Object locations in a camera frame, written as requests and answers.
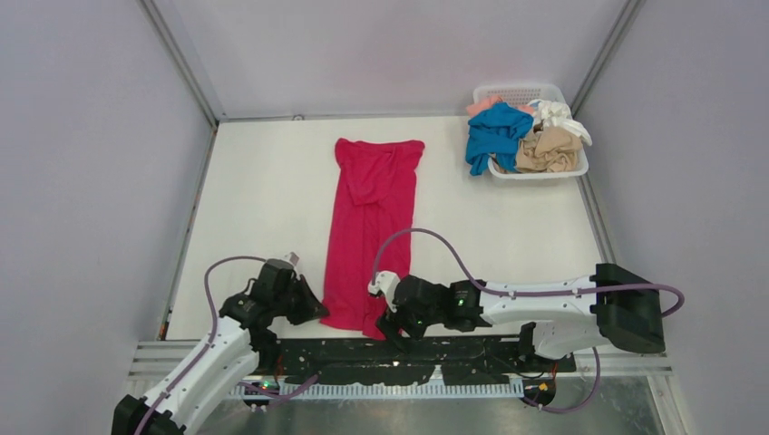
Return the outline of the magenta t shirt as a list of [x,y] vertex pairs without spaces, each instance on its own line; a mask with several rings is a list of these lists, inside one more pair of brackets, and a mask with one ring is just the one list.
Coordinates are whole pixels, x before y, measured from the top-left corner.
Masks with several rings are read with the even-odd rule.
[[379,248],[414,220],[416,169],[425,145],[419,140],[370,143],[340,139],[335,145],[340,169],[336,187],[323,304],[327,326],[384,339],[376,321],[386,302],[368,293],[372,275],[392,271],[403,277],[411,267],[411,237]]

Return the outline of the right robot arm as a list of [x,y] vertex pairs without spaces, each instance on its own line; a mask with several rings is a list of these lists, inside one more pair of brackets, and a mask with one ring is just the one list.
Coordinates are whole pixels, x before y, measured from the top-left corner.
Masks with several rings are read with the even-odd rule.
[[598,264],[592,275],[540,285],[441,285],[381,271],[368,292],[386,303],[377,328],[404,352],[433,325],[469,333],[503,324],[520,326],[518,360],[530,372],[607,344],[628,353],[666,350],[661,290],[610,263]]

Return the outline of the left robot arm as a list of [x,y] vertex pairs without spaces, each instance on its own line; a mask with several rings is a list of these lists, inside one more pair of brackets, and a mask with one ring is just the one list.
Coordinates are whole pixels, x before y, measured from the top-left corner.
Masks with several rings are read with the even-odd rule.
[[300,325],[328,316],[328,310],[297,271],[289,253],[262,259],[245,290],[214,305],[203,278],[211,327],[182,361],[141,397],[124,396],[112,417],[113,434],[194,434],[219,403],[248,375],[266,375],[281,354],[270,326],[284,317]]

